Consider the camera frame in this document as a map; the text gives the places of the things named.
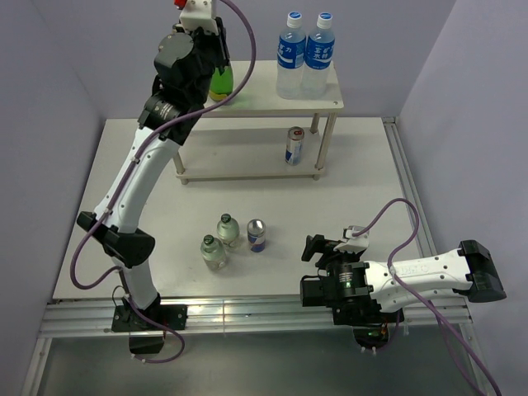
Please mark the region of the blue silver drink can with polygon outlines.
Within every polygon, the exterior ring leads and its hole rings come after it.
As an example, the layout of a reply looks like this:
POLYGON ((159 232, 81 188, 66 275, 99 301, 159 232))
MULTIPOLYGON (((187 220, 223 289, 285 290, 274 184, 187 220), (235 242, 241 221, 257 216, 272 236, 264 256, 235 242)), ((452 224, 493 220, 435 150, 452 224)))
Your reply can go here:
POLYGON ((247 240, 252 252, 262 252, 266 245, 266 225, 261 219, 247 223, 247 240))

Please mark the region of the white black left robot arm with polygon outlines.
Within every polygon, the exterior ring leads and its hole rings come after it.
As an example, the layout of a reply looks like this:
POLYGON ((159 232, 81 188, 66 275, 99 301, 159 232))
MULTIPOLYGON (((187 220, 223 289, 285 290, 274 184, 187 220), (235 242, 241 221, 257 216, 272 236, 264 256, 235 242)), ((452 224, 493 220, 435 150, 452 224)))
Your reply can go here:
POLYGON ((161 296, 153 284, 149 256, 155 239, 139 219, 163 169, 178 155, 206 106, 215 72, 229 64, 224 23, 218 16, 192 26, 184 19, 164 37, 153 61, 152 95, 138 118, 128 158, 94 211, 77 224, 97 240, 120 273, 125 311, 142 329, 163 322, 161 296))

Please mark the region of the green glass bottle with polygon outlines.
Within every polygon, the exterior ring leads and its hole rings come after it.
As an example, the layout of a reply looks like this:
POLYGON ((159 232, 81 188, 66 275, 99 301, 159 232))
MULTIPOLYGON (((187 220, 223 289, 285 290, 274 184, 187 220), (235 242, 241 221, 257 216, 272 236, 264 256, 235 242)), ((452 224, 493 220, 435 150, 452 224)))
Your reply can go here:
POLYGON ((213 101, 222 101, 233 92, 233 70, 230 65, 217 68, 210 82, 209 97, 213 101))

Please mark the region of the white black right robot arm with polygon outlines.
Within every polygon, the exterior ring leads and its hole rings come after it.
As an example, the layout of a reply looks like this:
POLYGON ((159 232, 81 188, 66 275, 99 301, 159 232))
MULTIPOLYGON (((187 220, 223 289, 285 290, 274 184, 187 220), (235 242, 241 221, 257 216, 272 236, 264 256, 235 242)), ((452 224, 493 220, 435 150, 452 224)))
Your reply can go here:
POLYGON ((321 273, 302 277, 302 305, 330 308, 336 325, 376 327, 403 320, 403 308, 420 298, 462 295, 471 303, 489 303, 507 297, 489 250, 475 240, 392 265, 362 260, 367 247, 368 238, 350 229, 337 241, 308 236, 301 259, 320 254, 315 266, 321 273))

